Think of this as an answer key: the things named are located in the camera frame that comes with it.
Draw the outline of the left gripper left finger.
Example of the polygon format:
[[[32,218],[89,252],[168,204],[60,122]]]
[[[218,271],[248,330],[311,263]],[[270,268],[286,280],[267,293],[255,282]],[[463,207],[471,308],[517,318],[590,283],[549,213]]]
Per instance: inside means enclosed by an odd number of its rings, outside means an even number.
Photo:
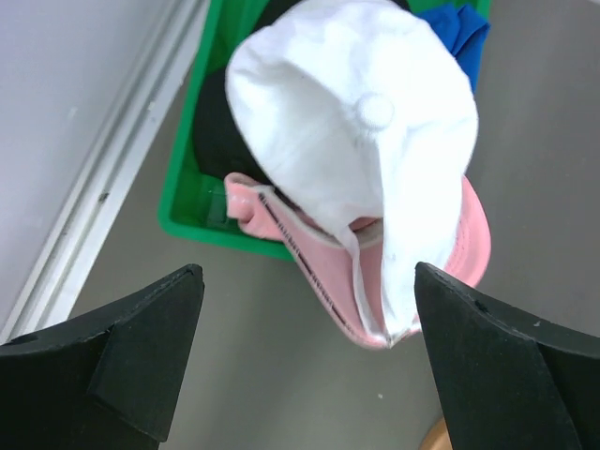
[[[168,439],[203,303],[188,264],[1,347],[4,449],[157,449]]]

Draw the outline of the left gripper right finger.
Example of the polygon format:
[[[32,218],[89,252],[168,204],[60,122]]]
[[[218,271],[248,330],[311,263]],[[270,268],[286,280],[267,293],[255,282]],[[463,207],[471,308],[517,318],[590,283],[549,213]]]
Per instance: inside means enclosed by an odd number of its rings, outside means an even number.
[[[455,449],[596,449],[599,339],[415,271],[427,356]]]

